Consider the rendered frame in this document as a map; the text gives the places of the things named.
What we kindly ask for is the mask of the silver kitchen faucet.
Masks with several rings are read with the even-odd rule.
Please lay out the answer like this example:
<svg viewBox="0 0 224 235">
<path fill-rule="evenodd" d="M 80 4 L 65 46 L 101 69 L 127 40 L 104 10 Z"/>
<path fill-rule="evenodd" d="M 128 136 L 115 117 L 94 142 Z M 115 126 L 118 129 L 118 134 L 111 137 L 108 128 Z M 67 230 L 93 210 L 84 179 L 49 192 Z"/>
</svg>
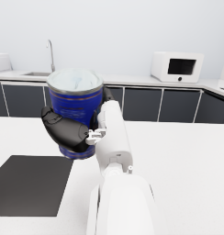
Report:
<svg viewBox="0 0 224 235">
<path fill-rule="evenodd" d="M 46 48 L 50 49 L 51 71 L 55 72 L 55 65 L 54 65 L 54 58 L 53 58 L 53 48 L 52 48 L 52 43 L 51 43 L 50 39 L 47 39 Z"/>
</svg>

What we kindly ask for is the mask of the dark grey square mat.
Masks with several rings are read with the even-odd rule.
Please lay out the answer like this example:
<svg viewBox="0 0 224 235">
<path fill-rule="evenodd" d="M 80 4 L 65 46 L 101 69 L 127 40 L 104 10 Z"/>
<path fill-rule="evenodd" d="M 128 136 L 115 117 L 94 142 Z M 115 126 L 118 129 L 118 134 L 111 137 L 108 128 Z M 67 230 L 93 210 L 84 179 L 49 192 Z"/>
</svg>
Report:
<svg viewBox="0 0 224 235">
<path fill-rule="evenodd" d="M 56 217 L 73 162 L 12 155 L 0 167 L 0 217 Z"/>
</svg>

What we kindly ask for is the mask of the white kitchen appliance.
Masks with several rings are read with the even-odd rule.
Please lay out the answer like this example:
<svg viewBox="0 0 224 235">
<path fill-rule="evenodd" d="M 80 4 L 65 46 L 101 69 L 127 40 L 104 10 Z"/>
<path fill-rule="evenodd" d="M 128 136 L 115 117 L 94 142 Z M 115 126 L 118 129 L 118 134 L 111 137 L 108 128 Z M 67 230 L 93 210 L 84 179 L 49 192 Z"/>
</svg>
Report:
<svg viewBox="0 0 224 235">
<path fill-rule="evenodd" d="M 0 73 L 11 71 L 11 62 L 7 53 L 0 53 Z"/>
</svg>

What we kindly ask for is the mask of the kitchen sink basin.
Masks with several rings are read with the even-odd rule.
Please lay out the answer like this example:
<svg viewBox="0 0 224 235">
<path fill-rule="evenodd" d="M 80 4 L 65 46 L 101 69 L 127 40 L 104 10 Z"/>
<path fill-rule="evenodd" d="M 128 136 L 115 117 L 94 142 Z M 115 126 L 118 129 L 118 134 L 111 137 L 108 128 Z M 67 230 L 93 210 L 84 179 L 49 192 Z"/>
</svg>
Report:
<svg viewBox="0 0 224 235">
<path fill-rule="evenodd" d="M 49 76 L 51 73 L 42 73 L 42 72 L 31 72 L 31 73 L 24 73 L 22 75 L 25 76 Z"/>
</svg>

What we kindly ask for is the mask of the white microwave oven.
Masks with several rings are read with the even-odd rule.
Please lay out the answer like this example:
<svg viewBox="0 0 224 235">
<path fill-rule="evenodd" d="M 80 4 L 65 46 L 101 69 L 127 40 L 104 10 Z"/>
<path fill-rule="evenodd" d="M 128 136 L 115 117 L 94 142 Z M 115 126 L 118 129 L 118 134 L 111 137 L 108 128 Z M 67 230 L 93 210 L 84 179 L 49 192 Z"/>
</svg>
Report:
<svg viewBox="0 0 224 235">
<path fill-rule="evenodd" d="M 204 55 L 158 51 L 152 56 L 151 75 L 164 83 L 197 83 Z"/>
</svg>

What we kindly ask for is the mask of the blue can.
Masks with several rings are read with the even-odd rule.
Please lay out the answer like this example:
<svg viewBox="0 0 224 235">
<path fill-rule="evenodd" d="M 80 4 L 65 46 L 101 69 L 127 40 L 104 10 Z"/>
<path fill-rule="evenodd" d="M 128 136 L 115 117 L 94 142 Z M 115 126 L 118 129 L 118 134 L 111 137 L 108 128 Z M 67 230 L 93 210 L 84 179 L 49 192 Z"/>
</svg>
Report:
<svg viewBox="0 0 224 235">
<path fill-rule="evenodd" d="M 70 159 L 86 159 L 95 147 L 85 140 L 95 129 L 103 97 L 103 79 L 84 69 L 64 69 L 52 73 L 47 84 L 52 107 L 41 110 L 43 124 L 60 152 Z"/>
</svg>

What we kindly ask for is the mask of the dark kitchen counter cabinets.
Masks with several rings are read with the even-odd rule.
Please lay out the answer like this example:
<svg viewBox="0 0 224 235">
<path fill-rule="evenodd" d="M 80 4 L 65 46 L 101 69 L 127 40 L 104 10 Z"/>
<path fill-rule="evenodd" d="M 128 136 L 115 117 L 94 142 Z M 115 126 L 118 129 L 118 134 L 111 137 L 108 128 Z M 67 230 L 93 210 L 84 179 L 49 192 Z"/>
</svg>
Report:
<svg viewBox="0 0 224 235">
<path fill-rule="evenodd" d="M 207 89 L 111 86 L 109 90 L 129 121 L 224 124 L 224 96 Z M 80 101 L 54 94 L 44 83 L 0 81 L 0 117 L 38 118 L 44 106 L 66 116 L 82 112 Z"/>
</svg>

